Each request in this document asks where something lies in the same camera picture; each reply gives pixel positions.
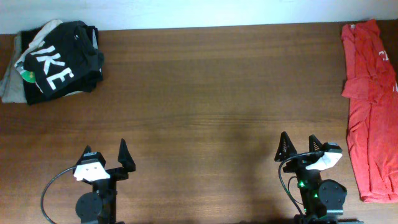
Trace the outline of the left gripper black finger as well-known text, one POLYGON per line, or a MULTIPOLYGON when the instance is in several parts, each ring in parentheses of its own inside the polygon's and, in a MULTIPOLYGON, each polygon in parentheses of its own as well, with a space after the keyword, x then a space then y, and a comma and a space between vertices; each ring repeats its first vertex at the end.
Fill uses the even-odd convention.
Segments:
POLYGON ((118 162, 121 163, 122 167, 126 172, 134 172, 136 170, 136 164, 131 157, 125 139, 121 139, 119 146, 118 162))
POLYGON ((76 165, 82 165, 88 163, 92 159, 92 151, 90 146, 86 146, 76 165))

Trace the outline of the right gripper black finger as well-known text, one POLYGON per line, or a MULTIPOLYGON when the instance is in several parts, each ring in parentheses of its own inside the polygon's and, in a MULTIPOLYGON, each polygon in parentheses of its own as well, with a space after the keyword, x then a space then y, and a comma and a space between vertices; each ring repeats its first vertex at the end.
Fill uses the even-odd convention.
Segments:
POLYGON ((297 150, 292 144, 292 141, 289 138, 289 135, 286 131, 282 132, 280 135, 279 146, 277 148, 277 152, 275 154, 274 161, 282 162, 294 155, 297 154, 297 150))
POLYGON ((318 140, 318 138, 312 134, 308 137, 309 140, 309 151, 315 152, 319 151, 322 148, 322 143, 318 140))

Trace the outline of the red orange t-shirt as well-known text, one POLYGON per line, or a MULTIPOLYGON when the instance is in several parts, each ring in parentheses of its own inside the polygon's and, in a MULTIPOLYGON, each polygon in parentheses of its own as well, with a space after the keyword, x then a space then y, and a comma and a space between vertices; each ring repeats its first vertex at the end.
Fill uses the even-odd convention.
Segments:
POLYGON ((341 31, 349 99, 347 144, 360 199, 397 201, 397 82, 376 20, 341 31))

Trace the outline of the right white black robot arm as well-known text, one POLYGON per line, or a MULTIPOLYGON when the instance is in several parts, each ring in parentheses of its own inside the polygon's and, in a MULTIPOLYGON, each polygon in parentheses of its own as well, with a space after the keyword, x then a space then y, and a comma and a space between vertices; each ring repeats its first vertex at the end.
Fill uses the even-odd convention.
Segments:
POLYGON ((308 151, 298 153, 287 132, 280 134, 279 145, 274 160, 279 163, 280 184, 290 201, 298 210, 294 223, 361 223, 356 219, 342 220, 348 191, 335 180, 321 177, 321 171, 332 168, 342 158, 343 150, 333 142, 320 142, 315 135, 308 137, 308 151), (297 179, 302 201, 299 203, 290 192, 290 184, 285 183, 283 173, 291 173, 297 179))

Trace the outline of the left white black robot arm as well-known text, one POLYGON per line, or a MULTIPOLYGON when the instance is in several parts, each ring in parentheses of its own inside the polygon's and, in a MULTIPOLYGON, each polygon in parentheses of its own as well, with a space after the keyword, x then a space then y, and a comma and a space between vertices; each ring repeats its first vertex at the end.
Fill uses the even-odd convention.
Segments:
POLYGON ((136 170, 125 139, 121 139, 118 153, 120 167, 106 169, 106 160, 100 152, 93 152, 86 146, 76 162, 73 176, 77 181, 92 186, 92 191, 83 194, 75 205, 75 211, 84 224, 117 223, 117 183, 129 178, 136 170))

